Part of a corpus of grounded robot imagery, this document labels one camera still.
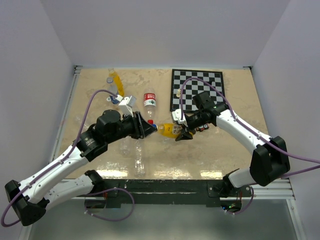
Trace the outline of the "yellow tea bottle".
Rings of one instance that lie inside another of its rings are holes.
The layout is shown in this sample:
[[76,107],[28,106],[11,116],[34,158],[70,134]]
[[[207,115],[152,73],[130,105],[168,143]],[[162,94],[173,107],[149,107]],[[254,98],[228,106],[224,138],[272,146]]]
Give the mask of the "yellow tea bottle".
[[120,79],[120,76],[118,73],[115,71],[114,68],[109,68],[108,69],[108,76],[113,78],[113,81],[115,85],[117,86],[118,93],[124,97],[125,96],[125,91],[124,91],[124,86],[123,83]]

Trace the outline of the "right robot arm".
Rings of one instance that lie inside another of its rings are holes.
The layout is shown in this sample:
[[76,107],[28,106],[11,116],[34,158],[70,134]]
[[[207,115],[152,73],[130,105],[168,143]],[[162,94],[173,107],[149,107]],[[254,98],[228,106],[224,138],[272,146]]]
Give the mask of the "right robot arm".
[[181,126],[176,140],[191,140],[191,132],[205,124],[212,124],[234,137],[251,154],[249,168],[236,169],[224,176],[223,192],[235,196],[241,187],[250,184],[267,186],[290,170],[290,162],[285,141],[277,136],[264,134],[235,114],[224,102],[214,103],[208,92],[193,97],[198,111],[186,116],[182,109],[171,113],[172,121]]

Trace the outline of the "blue cap Pepsi bottle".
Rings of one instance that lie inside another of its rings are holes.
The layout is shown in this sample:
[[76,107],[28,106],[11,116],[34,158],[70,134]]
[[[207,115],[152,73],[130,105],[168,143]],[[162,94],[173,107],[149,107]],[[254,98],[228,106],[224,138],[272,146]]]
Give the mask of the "blue cap Pepsi bottle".
[[116,95],[118,95],[119,92],[113,78],[108,77],[106,79],[106,83],[107,83],[107,90],[112,93],[109,95],[109,98],[111,99],[110,102],[114,105],[117,105],[119,101],[117,100]]

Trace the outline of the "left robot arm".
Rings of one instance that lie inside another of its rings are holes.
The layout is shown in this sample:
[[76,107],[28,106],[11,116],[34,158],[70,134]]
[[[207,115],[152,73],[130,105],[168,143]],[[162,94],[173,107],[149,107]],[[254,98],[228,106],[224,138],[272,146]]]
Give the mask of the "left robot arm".
[[144,139],[156,131],[157,127],[138,111],[127,116],[116,110],[104,111],[57,159],[27,179],[11,180],[4,186],[9,201],[4,212],[13,209],[18,222],[29,226],[66,200],[81,195],[99,196],[105,186],[94,170],[65,184],[61,180],[105,153],[109,144],[126,137]]

